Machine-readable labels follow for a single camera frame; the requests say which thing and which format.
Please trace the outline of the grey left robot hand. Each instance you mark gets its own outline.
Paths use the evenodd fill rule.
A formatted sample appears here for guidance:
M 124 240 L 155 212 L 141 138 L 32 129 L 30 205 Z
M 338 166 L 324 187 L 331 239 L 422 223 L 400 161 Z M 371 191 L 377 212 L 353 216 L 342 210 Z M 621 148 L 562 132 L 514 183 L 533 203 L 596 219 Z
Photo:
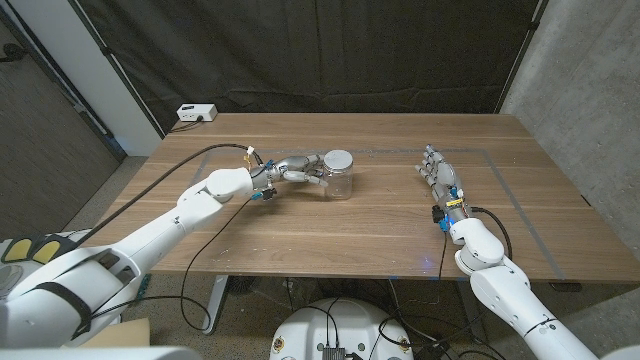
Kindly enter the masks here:
M 323 179 L 323 165 L 324 156 L 321 154 L 290 156 L 276 162 L 270 160 L 250 171 L 253 189 L 267 200 L 277 193 L 274 183 L 279 181 L 306 182 L 327 187 L 328 182 Z

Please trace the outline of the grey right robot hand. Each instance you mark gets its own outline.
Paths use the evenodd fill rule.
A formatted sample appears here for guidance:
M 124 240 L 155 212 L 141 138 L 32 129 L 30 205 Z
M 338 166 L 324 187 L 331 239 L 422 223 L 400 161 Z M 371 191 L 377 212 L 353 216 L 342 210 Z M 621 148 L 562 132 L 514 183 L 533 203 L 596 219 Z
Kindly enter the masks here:
M 416 171 L 431 188 L 436 204 L 432 207 L 432 218 L 443 232 L 470 217 L 471 210 L 464 199 L 464 190 L 460 177 L 444 156 L 428 144 L 423 153 L 424 159 L 416 165 Z

